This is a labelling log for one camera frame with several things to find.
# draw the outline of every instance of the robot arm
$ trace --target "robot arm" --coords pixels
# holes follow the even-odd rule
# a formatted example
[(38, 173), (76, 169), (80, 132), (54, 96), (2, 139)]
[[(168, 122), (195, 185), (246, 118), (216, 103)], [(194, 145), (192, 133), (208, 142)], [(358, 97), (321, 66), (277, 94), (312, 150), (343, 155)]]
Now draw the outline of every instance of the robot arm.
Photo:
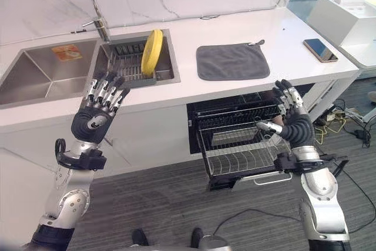
[(94, 172), (103, 169), (106, 163), (99, 144), (130, 91), (125, 88), (116, 97), (122, 83), (124, 80), (113, 74), (102, 80), (93, 79), (72, 122), (71, 130), (76, 138), (72, 148), (65, 152), (65, 141), (56, 141), (59, 167), (55, 183), (27, 250), (66, 250), (68, 247), (78, 220), (89, 207)]
[(279, 156), (276, 165), (289, 159), (295, 170), (294, 184), (301, 195), (300, 217), (310, 250), (351, 250), (345, 217), (337, 200), (338, 184), (324, 166), (314, 144), (314, 128), (298, 91), (286, 80), (277, 81), (275, 101), (284, 126), (259, 122), (260, 129), (290, 142), (292, 156)]

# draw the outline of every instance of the kitchen sink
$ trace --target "kitchen sink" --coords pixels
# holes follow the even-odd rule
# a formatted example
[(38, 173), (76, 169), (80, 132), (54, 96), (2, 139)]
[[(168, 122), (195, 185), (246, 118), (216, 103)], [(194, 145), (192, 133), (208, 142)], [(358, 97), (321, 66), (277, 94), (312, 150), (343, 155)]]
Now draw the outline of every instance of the kitchen sink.
[[(0, 109), (82, 96), (96, 73), (116, 71), (122, 75), (119, 66), (109, 61), (116, 46), (145, 44), (149, 34), (114, 36), (110, 44), (95, 38), (21, 50), (0, 80)], [(180, 82), (168, 30), (163, 30), (162, 51), (153, 79), (132, 82), (131, 86)]]
[(152, 78), (141, 74), (142, 52), (149, 34), (150, 32), (141, 32), (115, 36), (111, 43), (101, 44), (96, 57), (94, 74), (110, 70), (124, 77), (126, 82), (119, 88), (120, 90), (128, 85), (129, 81), (132, 88), (180, 82), (168, 30), (163, 30), (162, 49), (155, 74)]

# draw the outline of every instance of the dishwasher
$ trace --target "dishwasher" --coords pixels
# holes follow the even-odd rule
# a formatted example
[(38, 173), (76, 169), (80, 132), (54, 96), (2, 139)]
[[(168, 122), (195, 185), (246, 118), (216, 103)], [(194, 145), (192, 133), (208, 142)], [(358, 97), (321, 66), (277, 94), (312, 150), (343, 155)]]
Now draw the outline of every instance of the dishwasher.
[[(304, 96), (313, 84), (297, 86)], [(273, 92), (262, 91), (187, 104), (190, 153), (201, 153), (209, 176), (207, 190), (239, 190), (288, 181), (274, 167), (277, 154), (291, 153), (288, 142), (256, 127), (279, 115)]]

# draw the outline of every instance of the gold smartphone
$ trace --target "gold smartphone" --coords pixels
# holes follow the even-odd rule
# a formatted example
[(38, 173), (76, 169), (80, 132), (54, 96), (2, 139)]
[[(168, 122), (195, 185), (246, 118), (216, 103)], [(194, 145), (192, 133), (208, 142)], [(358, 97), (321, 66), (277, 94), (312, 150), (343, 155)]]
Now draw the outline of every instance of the gold smartphone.
[(318, 38), (306, 39), (303, 44), (321, 63), (335, 62), (338, 58)]

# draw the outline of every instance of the faucet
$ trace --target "faucet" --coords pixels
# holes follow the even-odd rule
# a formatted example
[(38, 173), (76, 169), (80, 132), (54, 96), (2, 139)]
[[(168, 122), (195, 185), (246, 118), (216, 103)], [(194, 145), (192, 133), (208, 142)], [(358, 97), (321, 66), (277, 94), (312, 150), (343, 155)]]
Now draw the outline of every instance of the faucet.
[(85, 27), (85, 26), (94, 24), (95, 28), (97, 29), (99, 33), (100, 38), (102, 38), (105, 42), (110, 42), (110, 36), (109, 36), (110, 33), (107, 28), (106, 19), (103, 17), (102, 13), (100, 13), (98, 3), (96, 2), (96, 0), (92, 0), (92, 3), (94, 6), (94, 10), (98, 17), (92, 19), (92, 21), (82, 26)]

